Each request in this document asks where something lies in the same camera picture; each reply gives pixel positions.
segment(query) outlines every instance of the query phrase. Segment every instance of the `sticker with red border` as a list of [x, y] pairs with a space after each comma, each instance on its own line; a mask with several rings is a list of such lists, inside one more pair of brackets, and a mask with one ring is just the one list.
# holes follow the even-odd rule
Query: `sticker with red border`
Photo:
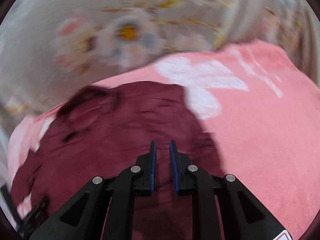
[[292, 240], [287, 230], [283, 230], [275, 239], [273, 240]]

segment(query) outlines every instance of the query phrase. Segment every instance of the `pink fabric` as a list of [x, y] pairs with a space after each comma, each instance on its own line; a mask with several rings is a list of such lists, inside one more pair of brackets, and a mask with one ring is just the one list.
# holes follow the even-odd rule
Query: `pink fabric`
[[[212, 132], [223, 169], [299, 239], [320, 208], [320, 90], [285, 52], [254, 41], [218, 53], [174, 54], [97, 85], [146, 80], [187, 87], [186, 104]], [[15, 130], [8, 160], [12, 178], [42, 119], [24, 120]]]

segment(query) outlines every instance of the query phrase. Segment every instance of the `silver screw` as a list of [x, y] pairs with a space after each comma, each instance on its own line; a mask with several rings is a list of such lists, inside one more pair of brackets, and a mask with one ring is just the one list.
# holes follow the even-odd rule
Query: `silver screw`
[[139, 171], [141, 171], [141, 168], [139, 167], [139, 166], [132, 166], [131, 167], [131, 169], [130, 169], [130, 171], [132, 171], [132, 172], [139, 172]]
[[100, 184], [100, 183], [102, 182], [102, 178], [99, 177], [99, 176], [94, 177], [94, 178], [92, 179], [92, 182], [93, 182], [94, 184]]
[[226, 176], [226, 179], [227, 179], [227, 181], [233, 182], [233, 181], [236, 180], [236, 177], [234, 175], [232, 175], [232, 174], [228, 174]]
[[189, 165], [189, 166], [188, 166], [188, 170], [189, 170], [189, 171], [197, 171], [197, 170], [198, 170], [198, 167], [195, 166], [195, 165]]

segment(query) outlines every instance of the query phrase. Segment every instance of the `triangular cutout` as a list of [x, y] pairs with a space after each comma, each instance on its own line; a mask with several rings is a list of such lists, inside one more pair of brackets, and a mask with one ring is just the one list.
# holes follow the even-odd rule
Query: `triangular cutout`
[[78, 201], [60, 217], [60, 221], [76, 227], [80, 221], [83, 210], [87, 204], [90, 193], [85, 193]]
[[250, 201], [242, 191], [238, 191], [238, 197], [248, 224], [264, 219], [262, 212]]

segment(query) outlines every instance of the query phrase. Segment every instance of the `maroon garment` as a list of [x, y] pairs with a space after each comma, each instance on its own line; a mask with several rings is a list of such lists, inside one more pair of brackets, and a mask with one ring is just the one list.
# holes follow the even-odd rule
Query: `maroon garment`
[[169, 141], [209, 173], [223, 176], [217, 149], [185, 107], [183, 87], [135, 82], [107, 89], [85, 87], [57, 113], [30, 151], [12, 184], [16, 205], [31, 191], [31, 204], [50, 198], [54, 213], [94, 176], [110, 178], [135, 164], [157, 142], [156, 190], [137, 198], [133, 239], [191, 239], [189, 197], [173, 193]]

